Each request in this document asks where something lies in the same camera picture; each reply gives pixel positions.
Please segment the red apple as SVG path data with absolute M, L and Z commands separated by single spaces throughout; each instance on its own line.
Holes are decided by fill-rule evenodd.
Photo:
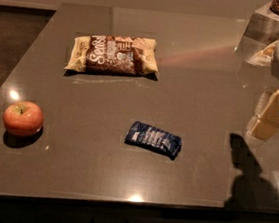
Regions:
M 6 108 L 3 124 L 8 133 L 16 137 L 34 136 L 44 124 L 43 112 L 33 102 L 17 102 Z

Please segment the blue rxbar blueberry wrapper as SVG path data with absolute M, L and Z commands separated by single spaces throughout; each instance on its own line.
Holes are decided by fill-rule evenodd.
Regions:
M 135 121 L 129 128 L 126 143 L 146 148 L 174 160 L 182 149 L 182 139 L 173 133 Z

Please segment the metal box stand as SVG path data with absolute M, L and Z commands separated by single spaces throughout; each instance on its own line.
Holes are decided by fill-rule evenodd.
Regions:
M 270 10 L 272 1 L 253 12 L 235 48 L 237 55 L 253 65 L 269 65 L 279 39 L 279 15 Z

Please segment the brown and cream chip bag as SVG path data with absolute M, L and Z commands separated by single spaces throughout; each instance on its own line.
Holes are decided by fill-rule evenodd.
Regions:
M 93 35 L 74 39 L 65 69 L 80 73 L 145 76 L 158 72 L 156 41 L 143 37 Z

